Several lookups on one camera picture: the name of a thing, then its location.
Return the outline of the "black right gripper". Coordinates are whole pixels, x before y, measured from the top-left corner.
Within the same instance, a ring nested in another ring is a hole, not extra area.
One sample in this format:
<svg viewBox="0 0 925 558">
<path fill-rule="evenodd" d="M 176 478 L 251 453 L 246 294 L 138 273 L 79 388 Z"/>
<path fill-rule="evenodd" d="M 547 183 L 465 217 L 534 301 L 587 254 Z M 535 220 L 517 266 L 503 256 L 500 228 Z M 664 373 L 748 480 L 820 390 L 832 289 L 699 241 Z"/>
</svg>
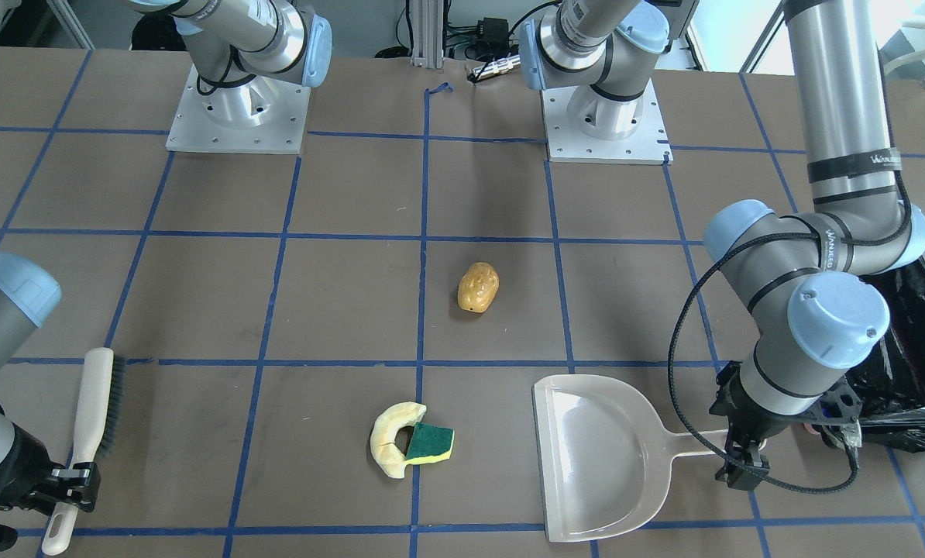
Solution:
<svg viewBox="0 0 925 558">
<path fill-rule="evenodd" d="M 56 467 L 37 438 L 0 413 L 0 508 L 24 506 L 38 484 L 51 477 L 62 491 L 48 491 L 45 501 L 91 513 L 98 500 L 101 474 L 96 462 Z"/>
</svg>

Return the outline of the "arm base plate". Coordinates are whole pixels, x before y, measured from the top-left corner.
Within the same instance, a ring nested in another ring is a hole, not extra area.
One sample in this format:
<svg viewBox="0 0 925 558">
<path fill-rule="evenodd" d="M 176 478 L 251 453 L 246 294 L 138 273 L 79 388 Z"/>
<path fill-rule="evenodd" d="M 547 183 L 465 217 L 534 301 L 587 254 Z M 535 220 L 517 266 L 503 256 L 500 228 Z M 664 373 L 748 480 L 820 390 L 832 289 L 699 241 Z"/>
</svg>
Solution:
<svg viewBox="0 0 925 558">
<path fill-rule="evenodd" d="M 173 152 L 299 155 L 313 88 L 255 77 L 238 88 L 208 86 L 196 67 L 187 82 L 166 141 Z"/>
<path fill-rule="evenodd" d="M 629 102 L 590 86 L 541 92 L 548 158 L 559 163 L 663 165 L 674 162 L 654 82 Z"/>
</svg>

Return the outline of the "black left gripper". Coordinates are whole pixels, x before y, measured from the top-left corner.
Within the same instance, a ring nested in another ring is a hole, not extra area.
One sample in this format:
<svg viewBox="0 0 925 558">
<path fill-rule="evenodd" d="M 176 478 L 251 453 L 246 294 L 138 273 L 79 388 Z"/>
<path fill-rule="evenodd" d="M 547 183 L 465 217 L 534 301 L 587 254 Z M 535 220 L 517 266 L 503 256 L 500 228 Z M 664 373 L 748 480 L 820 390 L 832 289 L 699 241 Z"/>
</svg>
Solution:
<svg viewBox="0 0 925 558">
<path fill-rule="evenodd" d="M 859 449 L 863 445 L 859 424 L 861 400 L 842 377 L 805 410 L 792 415 L 764 409 L 752 400 L 741 383 L 741 361 L 731 361 L 717 375 L 717 396 L 710 413 L 728 421 L 724 452 L 730 460 L 715 474 L 715 480 L 732 490 L 755 491 L 769 476 L 770 462 L 760 451 L 767 438 L 792 426 L 807 424 L 821 427 L 831 447 Z"/>
</svg>

